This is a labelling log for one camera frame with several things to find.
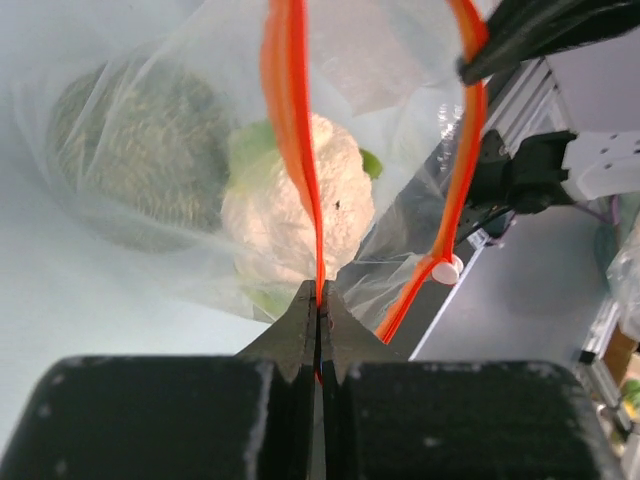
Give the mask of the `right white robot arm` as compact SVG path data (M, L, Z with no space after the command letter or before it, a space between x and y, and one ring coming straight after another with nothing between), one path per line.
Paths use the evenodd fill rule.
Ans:
M620 37L639 25L636 1L502 1L486 20L469 17L475 44L459 62L460 80L482 87L491 75L521 63ZM458 223L462 242L508 212L539 213L569 205L564 187L566 150L577 139L569 130L533 135L513 154L506 137L486 120L473 145L474 176Z

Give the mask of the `green melon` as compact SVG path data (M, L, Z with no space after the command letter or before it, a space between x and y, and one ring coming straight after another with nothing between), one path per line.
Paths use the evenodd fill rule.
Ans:
M165 253L220 229L230 125L201 76L141 65L71 82L52 108L46 150L89 226L125 248Z

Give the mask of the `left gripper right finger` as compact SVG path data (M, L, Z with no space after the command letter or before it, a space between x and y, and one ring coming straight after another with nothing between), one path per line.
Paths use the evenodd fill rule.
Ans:
M324 288L330 479L616 479L591 399L551 362L408 361Z

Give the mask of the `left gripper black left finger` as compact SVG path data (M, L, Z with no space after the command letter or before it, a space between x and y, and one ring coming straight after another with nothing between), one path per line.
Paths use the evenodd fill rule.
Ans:
M75 356L41 377L5 479L303 479L315 286L233 356Z

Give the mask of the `clear zip top bag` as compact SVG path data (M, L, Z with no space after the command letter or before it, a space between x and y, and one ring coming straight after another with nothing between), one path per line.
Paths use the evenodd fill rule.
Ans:
M48 197L168 290L272 322L325 280L389 341L454 251L489 1L5 1Z

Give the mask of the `white cauliflower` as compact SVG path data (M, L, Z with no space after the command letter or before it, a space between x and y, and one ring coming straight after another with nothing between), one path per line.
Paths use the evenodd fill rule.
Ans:
M350 263L375 213L373 183L382 163L343 126L313 114L314 164L323 214L325 275ZM271 318L316 275L316 232L287 173L269 121L231 134L224 232L238 245L234 267L243 293Z

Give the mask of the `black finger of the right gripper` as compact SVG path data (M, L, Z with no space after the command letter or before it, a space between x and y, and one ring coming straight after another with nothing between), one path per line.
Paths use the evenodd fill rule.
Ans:
M475 84L526 60L623 36L639 27L639 2L501 1L487 20L474 20L478 39L458 62L458 76Z

